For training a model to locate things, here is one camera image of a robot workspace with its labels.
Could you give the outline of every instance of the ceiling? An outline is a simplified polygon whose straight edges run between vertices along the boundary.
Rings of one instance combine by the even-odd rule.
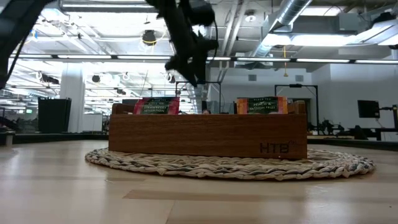
[[[229,20],[237,19],[239,15],[232,16],[231,9],[234,0],[211,0],[216,12],[216,23],[218,25],[218,36],[220,45],[225,41],[225,34]],[[109,5],[114,1],[63,1],[67,4],[95,4]],[[362,1],[313,1],[303,16],[335,16],[346,7],[352,7],[350,12],[371,11],[375,8],[386,7],[395,4],[396,1],[367,0],[366,9]],[[249,1],[246,10],[253,10],[255,20],[248,22],[245,19],[240,23],[239,30],[231,47],[231,55],[236,52],[250,52],[261,42],[261,27],[267,15],[279,9],[280,1]],[[147,8],[142,8],[136,13],[115,12],[64,12],[61,13],[49,5],[36,22],[32,36],[27,39],[23,54],[106,54],[106,55],[173,55],[173,48],[169,43],[169,35],[162,19],[156,19],[157,14]],[[143,43],[141,36],[145,30],[154,30],[157,42],[153,46]],[[202,29],[206,36],[216,37],[216,27]],[[384,58],[389,55],[386,46],[367,45],[356,47],[302,47],[288,45],[285,48],[273,47],[270,51],[274,57],[302,57],[302,58]],[[87,89],[95,87],[136,88],[126,90],[123,97],[141,96],[174,96],[175,84],[169,83],[166,78],[168,73],[164,70],[163,63],[115,63],[115,62],[83,62],[86,76]],[[29,96],[55,97],[59,94],[59,85],[43,83],[40,74],[46,74],[61,81],[63,62],[53,61],[29,61],[19,59],[13,76],[9,80],[10,85],[16,86],[51,86],[48,89],[20,90],[8,89],[5,98]],[[283,67],[283,63],[275,63],[273,67]],[[290,68],[307,68],[311,70],[319,64],[296,63]],[[102,82],[94,83],[93,75],[99,75]],[[183,81],[178,73],[175,75],[177,81]],[[190,86],[185,86],[187,103],[183,103],[182,111],[196,113],[200,111],[199,101],[205,96],[201,90],[194,91]],[[115,90],[86,90],[86,97],[103,96],[95,99],[99,105],[92,106],[92,100],[86,102],[88,110],[104,111],[109,113],[111,103],[106,99],[119,97]]]

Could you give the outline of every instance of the wooden box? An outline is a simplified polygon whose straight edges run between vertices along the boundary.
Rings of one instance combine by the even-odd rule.
[[[306,127],[305,114],[112,114],[109,150],[304,159]]]

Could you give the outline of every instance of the rope mat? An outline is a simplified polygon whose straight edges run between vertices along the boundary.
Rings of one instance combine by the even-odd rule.
[[[308,159],[299,161],[123,153],[108,151],[108,148],[91,151],[85,158],[95,164],[133,172],[244,180],[349,177],[366,174],[376,167],[365,157],[319,149],[308,149]]]

